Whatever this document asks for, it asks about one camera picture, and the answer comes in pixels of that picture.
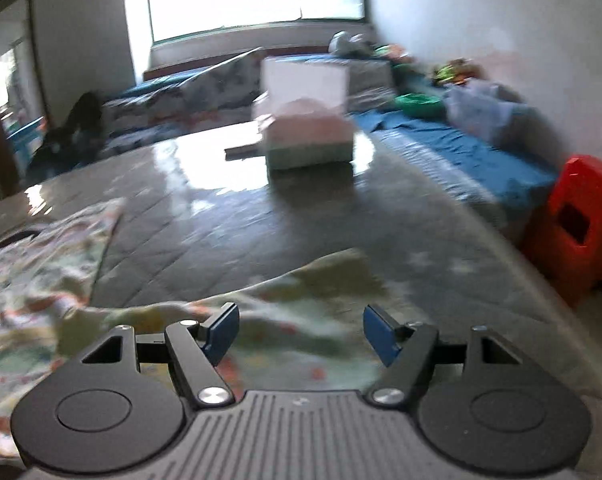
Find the colourful patterned fleece garment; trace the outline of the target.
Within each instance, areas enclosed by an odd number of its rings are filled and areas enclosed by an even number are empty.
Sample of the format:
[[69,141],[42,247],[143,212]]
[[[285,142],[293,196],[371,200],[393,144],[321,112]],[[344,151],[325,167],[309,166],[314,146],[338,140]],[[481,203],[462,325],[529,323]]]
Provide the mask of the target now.
[[371,272],[357,249],[205,299],[93,307],[87,295],[123,208],[122,200],[108,200],[0,249],[0,464],[19,463],[9,422],[22,396],[115,326],[160,333],[237,304],[239,334],[219,370],[231,390],[243,393],[364,388],[380,370],[362,330],[367,304],[403,321],[423,319],[394,284]]

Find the red plastic stool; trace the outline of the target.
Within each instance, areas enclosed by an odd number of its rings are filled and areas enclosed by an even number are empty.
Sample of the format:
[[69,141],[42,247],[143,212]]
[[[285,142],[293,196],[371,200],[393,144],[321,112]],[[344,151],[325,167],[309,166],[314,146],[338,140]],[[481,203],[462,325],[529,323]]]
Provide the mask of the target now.
[[602,160],[574,155],[519,245],[558,295],[574,307],[602,279]]

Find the quilted grey table cover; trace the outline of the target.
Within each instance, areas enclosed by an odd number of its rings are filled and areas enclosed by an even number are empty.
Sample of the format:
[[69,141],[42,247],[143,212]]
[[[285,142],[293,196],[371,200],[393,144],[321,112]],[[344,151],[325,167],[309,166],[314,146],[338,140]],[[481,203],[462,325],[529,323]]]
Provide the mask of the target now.
[[444,336],[486,324],[581,396],[602,385],[574,316],[510,242],[367,136],[353,162],[271,174],[227,160],[247,126],[184,136],[32,185],[0,202],[0,234],[122,200],[87,301],[124,309],[226,294],[346,249]]

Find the black bag on floor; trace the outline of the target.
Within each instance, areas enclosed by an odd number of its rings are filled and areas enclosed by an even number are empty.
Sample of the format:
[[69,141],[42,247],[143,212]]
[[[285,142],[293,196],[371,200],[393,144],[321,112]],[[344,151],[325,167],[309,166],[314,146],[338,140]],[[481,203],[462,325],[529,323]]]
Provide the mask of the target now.
[[47,131],[26,168],[24,183],[36,185],[95,162],[103,147],[100,96],[86,92],[76,101],[66,122]]

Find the flat grey remote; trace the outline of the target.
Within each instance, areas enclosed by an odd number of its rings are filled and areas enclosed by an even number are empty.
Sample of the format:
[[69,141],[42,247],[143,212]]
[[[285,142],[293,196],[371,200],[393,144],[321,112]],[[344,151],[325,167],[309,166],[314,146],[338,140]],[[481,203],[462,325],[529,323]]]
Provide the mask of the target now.
[[234,146],[233,148],[225,148],[224,152],[227,160],[246,159],[260,157],[263,155],[261,145],[258,143],[239,145]]

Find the clear plastic storage bin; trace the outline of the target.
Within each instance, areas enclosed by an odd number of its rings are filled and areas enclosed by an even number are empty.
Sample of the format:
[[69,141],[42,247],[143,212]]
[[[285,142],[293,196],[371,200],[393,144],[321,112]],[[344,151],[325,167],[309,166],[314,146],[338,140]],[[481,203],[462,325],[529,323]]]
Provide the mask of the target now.
[[447,86],[442,102],[450,125],[495,148],[512,146],[530,115],[525,104],[465,87]]

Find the blue plastic crate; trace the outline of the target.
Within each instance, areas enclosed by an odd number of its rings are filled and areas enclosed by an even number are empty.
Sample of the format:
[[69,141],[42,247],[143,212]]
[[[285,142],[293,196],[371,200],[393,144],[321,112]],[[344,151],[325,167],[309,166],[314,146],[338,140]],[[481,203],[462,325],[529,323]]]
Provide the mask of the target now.
[[23,176],[31,163],[35,152],[40,148],[46,132],[44,116],[29,122],[8,136],[16,169]]

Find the green plastic basin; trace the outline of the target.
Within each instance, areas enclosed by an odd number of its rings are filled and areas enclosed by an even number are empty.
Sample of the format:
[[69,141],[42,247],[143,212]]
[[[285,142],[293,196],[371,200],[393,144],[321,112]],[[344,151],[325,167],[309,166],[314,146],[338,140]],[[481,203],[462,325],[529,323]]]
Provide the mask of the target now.
[[406,116],[417,119],[437,119],[445,115],[440,98],[423,93],[406,93],[394,99],[395,106]]

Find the butterfly print cushion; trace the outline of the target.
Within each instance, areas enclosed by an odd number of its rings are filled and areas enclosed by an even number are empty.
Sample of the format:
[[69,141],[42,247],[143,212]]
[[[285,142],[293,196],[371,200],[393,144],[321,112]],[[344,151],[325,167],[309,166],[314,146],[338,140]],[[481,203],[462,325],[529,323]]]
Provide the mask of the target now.
[[264,50],[253,49],[139,96],[104,103],[110,136],[176,122],[190,132],[247,122],[261,93]]

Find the colourful plush toys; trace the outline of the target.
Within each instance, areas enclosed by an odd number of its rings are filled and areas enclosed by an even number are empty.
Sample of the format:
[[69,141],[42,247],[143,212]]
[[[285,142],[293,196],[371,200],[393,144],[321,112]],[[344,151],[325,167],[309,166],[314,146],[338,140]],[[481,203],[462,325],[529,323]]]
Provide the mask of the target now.
[[455,58],[443,65],[435,66],[431,74],[434,86],[443,87],[446,84],[465,86],[472,78],[481,77],[481,68],[467,58]]

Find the pink green tissue box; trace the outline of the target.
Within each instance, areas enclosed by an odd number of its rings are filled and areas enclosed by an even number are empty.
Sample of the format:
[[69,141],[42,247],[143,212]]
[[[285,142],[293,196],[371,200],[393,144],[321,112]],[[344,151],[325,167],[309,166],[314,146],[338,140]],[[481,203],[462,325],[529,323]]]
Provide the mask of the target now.
[[261,84],[253,116],[270,172],[351,162],[356,128],[347,117],[347,67],[266,58]]

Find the grey plush toy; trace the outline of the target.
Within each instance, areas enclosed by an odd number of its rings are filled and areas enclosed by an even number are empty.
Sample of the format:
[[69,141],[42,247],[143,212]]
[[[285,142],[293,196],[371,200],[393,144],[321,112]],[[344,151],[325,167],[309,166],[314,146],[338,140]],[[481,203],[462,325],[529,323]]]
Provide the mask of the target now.
[[371,58],[374,52],[373,41],[367,35],[351,35],[344,30],[336,32],[328,45],[328,53],[337,58]]

